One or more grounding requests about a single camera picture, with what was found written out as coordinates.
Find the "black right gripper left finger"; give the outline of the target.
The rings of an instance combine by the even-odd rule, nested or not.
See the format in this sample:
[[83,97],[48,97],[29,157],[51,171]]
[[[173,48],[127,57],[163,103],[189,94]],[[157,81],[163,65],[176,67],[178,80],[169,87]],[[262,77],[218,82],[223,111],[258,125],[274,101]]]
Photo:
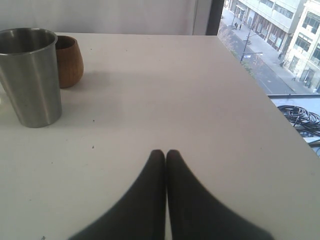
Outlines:
[[152,150],[128,191],[73,240],[163,240],[166,225],[164,153]]

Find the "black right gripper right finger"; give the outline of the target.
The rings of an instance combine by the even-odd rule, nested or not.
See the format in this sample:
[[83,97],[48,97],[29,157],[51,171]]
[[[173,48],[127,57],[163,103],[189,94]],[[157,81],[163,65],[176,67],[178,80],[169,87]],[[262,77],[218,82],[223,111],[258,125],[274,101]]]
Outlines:
[[271,240],[266,230],[236,214],[195,177],[178,150],[166,155],[166,186],[174,240]]

